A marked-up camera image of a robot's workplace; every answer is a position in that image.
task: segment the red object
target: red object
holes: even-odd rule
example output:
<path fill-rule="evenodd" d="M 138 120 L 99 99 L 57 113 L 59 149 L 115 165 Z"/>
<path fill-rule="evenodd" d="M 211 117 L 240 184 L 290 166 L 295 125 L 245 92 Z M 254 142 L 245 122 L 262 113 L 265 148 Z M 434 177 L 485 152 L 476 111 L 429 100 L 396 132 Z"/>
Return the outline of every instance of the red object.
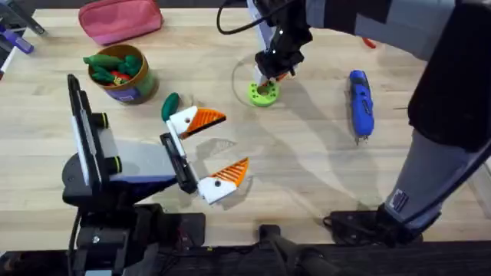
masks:
<path fill-rule="evenodd" d="M 131 80 L 131 77 L 128 76 L 127 74 L 122 74 L 119 71 L 111 71 L 110 74 L 112 74 L 115 77 L 119 77 L 122 80 L 129 81 Z"/>
<path fill-rule="evenodd" d="M 365 45 L 372 49 L 375 49 L 377 47 L 377 45 L 375 45 L 375 43 L 368 38 L 363 38 L 363 42 L 365 43 Z"/>
<path fill-rule="evenodd" d="M 163 17 L 154 0 L 100 0 L 78 12 L 85 33 L 101 45 L 160 29 Z"/>

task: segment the green ring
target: green ring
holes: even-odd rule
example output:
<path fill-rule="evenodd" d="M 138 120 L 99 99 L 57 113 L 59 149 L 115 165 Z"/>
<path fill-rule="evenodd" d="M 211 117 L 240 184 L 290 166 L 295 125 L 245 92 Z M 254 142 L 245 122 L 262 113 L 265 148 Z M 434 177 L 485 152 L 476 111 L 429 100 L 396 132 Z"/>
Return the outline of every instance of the green ring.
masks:
<path fill-rule="evenodd" d="M 261 95 L 258 93 L 258 85 L 256 83 L 251 83 L 249 85 L 248 96 L 252 104 L 257 107 L 269 107 L 276 102 L 279 97 L 279 86 L 272 81 L 268 81 L 265 89 L 268 93 L 266 95 Z"/>

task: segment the green toy vegetable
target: green toy vegetable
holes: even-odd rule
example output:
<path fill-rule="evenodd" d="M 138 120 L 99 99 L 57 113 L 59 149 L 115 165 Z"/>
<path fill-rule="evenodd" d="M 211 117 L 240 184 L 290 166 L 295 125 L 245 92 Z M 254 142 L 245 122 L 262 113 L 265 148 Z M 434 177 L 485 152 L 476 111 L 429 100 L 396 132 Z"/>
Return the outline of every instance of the green toy vegetable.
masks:
<path fill-rule="evenodd" d="M 116 85 L 121 85 L 126 83 L 127 81 L 112 75 L 109 73 L 106 69 L 104 69 L 101 66 L 93 66 L 92 67 L 95 71 L 95 73 L 92 74 L 92 78 L 95 79 L 96 81 L 99 81 L 103 84 L 116 84 Z"/>
<path fill-rule="evenodd" d="M 107 70 L 117 69 L 124 61 L 118 57 L 109 56 L 106 54 L 95 54 L 90 57 L 84 57 L 84 63 L 90 66 L 100 66 Z"/>
<path fill-rule="evenodd" d="M 164 122 L 170 119 L 170 115 L 177 112 L 177 107 L 179 106 L 179 95 L 176 92 L 171 93 L 162 106 L 162 120 Z"/>
<path fill-rule="evenodd" d="M 142 65 L 142 61 L 138 57 L 127 55 L 124 58 L 124 62 L 118 65 L 117 70 L 122 74 L 128 74 L 134 77 L 140 72 Z"/>

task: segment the green toy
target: green toy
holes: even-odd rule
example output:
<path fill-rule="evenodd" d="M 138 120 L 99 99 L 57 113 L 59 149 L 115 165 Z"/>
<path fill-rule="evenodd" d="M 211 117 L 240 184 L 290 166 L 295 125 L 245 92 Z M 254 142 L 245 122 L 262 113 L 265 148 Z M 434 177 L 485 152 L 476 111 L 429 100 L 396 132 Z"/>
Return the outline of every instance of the green toy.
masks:
<path fill-rule="evenodd" d="M 260 94 L 256 83 L 249 85 L 249 99 L 257 107 L 269 107 L 279 97 L 279 86 L 276 83 L 268 81 L 263 89 L 265 89 L 265 94 Z"/>
<path fill-rule="evenodd" d="M 116 77 L 109 73 L 105 68 L 101 66 L 92 66 L 92 69 L 94 69 L 95 73 L 92 74 L 92 78 L 95 79 L 98 82 L 101 82 L 103 84 L 116 84 L 116 85 L 121 85 L 126 83 L 126 80 L 123 80 L 120 77 Z"/>
<path fill-rule="evenodd" d="M 134 77 L 140 72 L 142 65 L 142 61 L 138 57 L 127 55 L 124 58 L 124 62 L 119 64 L 117 70 L 122 74 L 128 74 Z"/>
<path fill-rule="evenodd" d="M 106 54 L 95 54 L 90 57 L 84 57 L 84 63 L 90 66 L 100 66 L 108 70 L 117 69 L 124 61 L 118 57 L 109 56 Z"/>
<path fill-rule="evenodd" d="M 179 95 L 176 92 L 171 93 L 166 101 L 163 102 L 161 117 L 164 122 L 170 119 L 170 115 L 177 112 L 179 106 Z"/>

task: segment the purple marker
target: purple marker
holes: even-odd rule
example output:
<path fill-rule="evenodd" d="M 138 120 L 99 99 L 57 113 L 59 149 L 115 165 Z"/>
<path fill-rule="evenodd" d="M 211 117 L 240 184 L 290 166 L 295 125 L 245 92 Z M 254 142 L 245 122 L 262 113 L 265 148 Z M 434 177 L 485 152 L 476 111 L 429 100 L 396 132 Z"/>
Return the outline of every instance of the purple marker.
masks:
<path fill-rule="evenodd" d="M 30 54 L 34 50 L 34 46 L 27 42 L 24 38 L 19 36 L 13 31 L 5 28 L 5 26 L 0 25 L 0 34 L 2 34 L 8 41 L 10 41 L 15 47 L 19 48 L 26 54 Z"/>

